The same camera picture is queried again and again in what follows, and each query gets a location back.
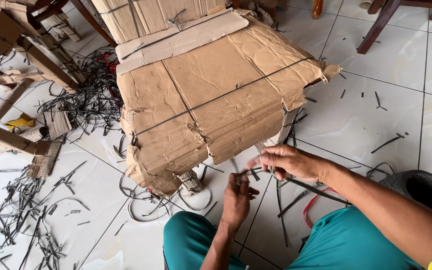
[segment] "roll of strapping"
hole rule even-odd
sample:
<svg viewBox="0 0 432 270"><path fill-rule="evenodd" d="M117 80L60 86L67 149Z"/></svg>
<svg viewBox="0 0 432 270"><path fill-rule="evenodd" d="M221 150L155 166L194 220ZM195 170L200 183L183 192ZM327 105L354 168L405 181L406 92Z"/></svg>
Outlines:
<svg viewBox="0 0 432 270"><path fill-rule="evenodd" d="M379 183L432 209L432 173L407 170L390 175Z"/></svg>

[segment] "black strapping band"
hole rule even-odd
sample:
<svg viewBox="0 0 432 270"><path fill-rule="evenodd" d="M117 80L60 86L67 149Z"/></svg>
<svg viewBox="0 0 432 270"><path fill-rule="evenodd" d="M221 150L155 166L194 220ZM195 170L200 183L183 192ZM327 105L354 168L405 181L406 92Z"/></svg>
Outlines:
<svg viewBox="0 0 432 270"><path fill-rule="evenodd" d="M147 128L147 129L145 129L145 130L143 130L143 131L141 131L141 132L138 132L138 133L136 133L135 136L139 136L139 135L143 134L144 132L150 131L150 130L152 130L153 128L155 128L155 127L157 127L157 126L160 126L160 125L162 125L162 124L164 124L164 123L166 123L166 122L168 122L168 121L171 121L171 120L173 120L173 119L175 119L175 118L177 118L177 117L182 116L183 114L189 113L189 112L191 112L192 110L195 110L195 109L197 109L197 108L199 108L199 107L201 107L201 106L204 106L204 105L208 104L209 102L215 101L215 100L217 100L217 99L219 99L219 98L222 98L222 97L224 97L224 96L226 96L226 95L229 95L229 94L231 94L232 92L234 92L234 91L236 91L236 90L242 89L242 88L245 87L245 86L248 86L248 85L253 84L253 83L257 82L257 81L260 81L260 80L262 80L262 79L265 79L265 78L267 78L267 77L269 77L269 76L271 76L271 75L273 75L273 74L275 74L275 73L280 72L281 70L287 69L287 68L289 68L289 67L291 67L291 66L293 66L293 65L298 64L299 62L306 61L306 60L314 60L314 57L307 57L307 58L303 58L303 59L298 60L298 61L296 61L296 62L294 62L294 63L292 63L292 64L290 64L290 65L287 65L287 66L285 66L285 67L283 67L283 68L280 68L280 69L278 69L278 70L276 70L276 71L273 71L273 72L269 73L269 74L266 75L266 76L263 76L263 77L261 77L261 78L259 78L259 79L256 79L256 80L252 81L252 82L249 82L249 83L243 84L243 85L241 85L241 86L239 86L239 87L236 87L235 89L233 89L233 90L231 90L231 91L229 91L229 92L227 92L227 93L225 93L225 94L223 94L223 95L220 95L220 96L215 97L215 98L213 98L213 99L211 99L211 100L208 100L208 101L206 101L206 102L204 102L204 103L202 103L202 104L200 104L200 105L198 105L198 106L196 106L196 107L192 107L192 108L190 108L190 109L188 109L188 110L185 110L184 112L178 113L178 114L176 114L175 116L173 116L173 117L171 117L171 118L169 118L169 119L166 119L166 120L164 120L164 121L162 121L162 122L160 122L160 123L158 123L158 124L156 124L156 125L154 125L154 126L152 126L152 127L150 127L150 128Z"/></svg>

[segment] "hand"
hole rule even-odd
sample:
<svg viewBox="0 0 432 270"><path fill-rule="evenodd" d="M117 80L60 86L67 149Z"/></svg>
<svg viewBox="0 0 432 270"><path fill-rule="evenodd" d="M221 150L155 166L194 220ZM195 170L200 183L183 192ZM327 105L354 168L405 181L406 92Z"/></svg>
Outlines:
<svg viewBox="0 0 432 270"><path fill-rule="evenodd" d="M286 172L304 181L328 184L335 163L320 156L299 150L287 144L279 144L261 150L261 154L246 164L251 169L261 164L262 170L273 168L279 180L286 179Z"/></svg>
<svg viewBox="0 0 432 270"><path fill-rule="evenodd" d="M248 217L249 201L255 199L259 191L249 186L248 176L241 176L241 183L237 184L238 173L229 175L227 187L224 191L223 216L220 224L238 230Z"/></svg>

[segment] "green pants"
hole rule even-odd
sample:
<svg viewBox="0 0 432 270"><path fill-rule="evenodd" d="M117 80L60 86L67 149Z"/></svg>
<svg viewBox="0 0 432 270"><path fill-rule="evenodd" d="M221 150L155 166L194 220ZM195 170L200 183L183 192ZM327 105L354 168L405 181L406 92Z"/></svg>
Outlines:
<svg viewBox="0 0 432 270"><path fill-rule="evenodd" d="M198 270L215 234L213 225L203 216L177 212L164 228L168 269ZM351 206L318 220L299 257L285 269L410 270L412 266L419 267ZM246 263L231 254L230 270L245 267Z"/></svg>

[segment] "red strap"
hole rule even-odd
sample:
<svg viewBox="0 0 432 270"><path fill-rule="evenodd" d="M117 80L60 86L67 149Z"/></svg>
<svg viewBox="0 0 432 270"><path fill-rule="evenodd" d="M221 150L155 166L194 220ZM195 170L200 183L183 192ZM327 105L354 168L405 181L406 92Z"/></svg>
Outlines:
<svg viewBox="0 0 432 270"><path fill-rule="evenodd" d="M332 189L331 187L325 188L325 189L323 189L323 190L321 190L321 191L322 191L322 192L325 192L325 191L327 191L327 190L339 194L338 191ZM313 227L312 227L312 226L308 223L308 221L306 220L306 212L307 212L307 211L309 210L309 208L313 205L313 203L315 202L316 198L318 198L318 196L319 196L319 195L316 194L316 195L314 196L314 198L312 198L312 199L309 201L308 205L307 205L307 206L304 208L304 210L303 210L303 219L304 219L304 222L306 222L306 224L308 225L308 227L311 228L311 229L312 229Z"/></svg>

